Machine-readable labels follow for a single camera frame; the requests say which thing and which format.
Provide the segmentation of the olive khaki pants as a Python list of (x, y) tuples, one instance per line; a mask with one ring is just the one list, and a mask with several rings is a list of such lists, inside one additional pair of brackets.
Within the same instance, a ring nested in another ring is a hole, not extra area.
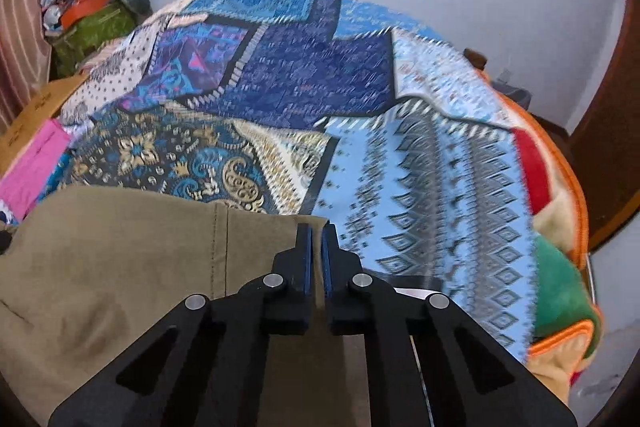
[(48, 197), (1, 257), (1, 376), (44, 425), (179, 301), (221, 298), (270, 267), (316, 217), (97, 186)]

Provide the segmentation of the orange fleece blanket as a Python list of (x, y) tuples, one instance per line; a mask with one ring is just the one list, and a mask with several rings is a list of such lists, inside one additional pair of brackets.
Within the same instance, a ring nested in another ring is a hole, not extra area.
[(588, 216), (582, 188), (534, 116), (505, 95), (536, 232), (538, 291), (527, 368), (561, 401), (596, 356), (603, 317), (584, 280)]

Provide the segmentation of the pink folded garment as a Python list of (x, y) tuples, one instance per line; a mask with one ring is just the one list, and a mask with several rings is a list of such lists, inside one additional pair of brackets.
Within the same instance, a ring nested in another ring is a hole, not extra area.
[(48, 119), (24, 154), (1, 178), (1, 212), (10, 222), (22, 221), (35, 207), (58, 161), (70, 144), (70, 135), (55, 119)]

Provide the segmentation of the wooden door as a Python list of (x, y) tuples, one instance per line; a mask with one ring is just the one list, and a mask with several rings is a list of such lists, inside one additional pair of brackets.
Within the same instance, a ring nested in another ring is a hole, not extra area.
[(626, 0), (612, 60), (570, 151), (596, 249), (639, 211), (639, 0)]

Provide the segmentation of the blue patchwork bed sheet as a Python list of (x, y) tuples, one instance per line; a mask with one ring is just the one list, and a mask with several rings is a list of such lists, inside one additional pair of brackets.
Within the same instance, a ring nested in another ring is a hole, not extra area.
[(50, 190), (120, 186), (335, 225), (363, 269), (437, 289), (525, 360), (537, 268), (498, 96), (414, 18), (356, 0), (177, 0), (63, 105)]

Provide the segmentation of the brown cardboard box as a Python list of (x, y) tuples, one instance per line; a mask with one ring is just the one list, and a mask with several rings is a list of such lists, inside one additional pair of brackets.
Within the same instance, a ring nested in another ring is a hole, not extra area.
[(87, 74), (81, 74), (51, 81), (30, 100), (1, 137), (1, 174), (14, 164), (43, 123), (60, 113), (87, 78)]

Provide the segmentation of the green storage bag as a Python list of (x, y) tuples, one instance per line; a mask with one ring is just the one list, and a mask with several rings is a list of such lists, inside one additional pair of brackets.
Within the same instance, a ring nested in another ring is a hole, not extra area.
[(137, 26), (137, 17), (119, 2), (81, 18), (61, 35), (47, 37), (52, 46), (54, 78), (73, 76), (76, 68), (107, 41), (126, 37)]

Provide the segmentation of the striped pink curtain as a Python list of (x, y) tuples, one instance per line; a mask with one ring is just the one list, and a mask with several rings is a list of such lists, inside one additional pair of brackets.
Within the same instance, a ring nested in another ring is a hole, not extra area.
[(1, 130), (49, 80), (51, 47), (40, 0), (1, 0)]

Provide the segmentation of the orange box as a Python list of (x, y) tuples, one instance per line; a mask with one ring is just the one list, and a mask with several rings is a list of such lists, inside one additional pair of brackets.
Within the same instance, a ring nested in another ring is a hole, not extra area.
[(109, 4), (110, 0), (82, 0), (71, 5), (60, 18), (62, 28), (64, 30), (71, 28), (78, 20), (101, 11)]

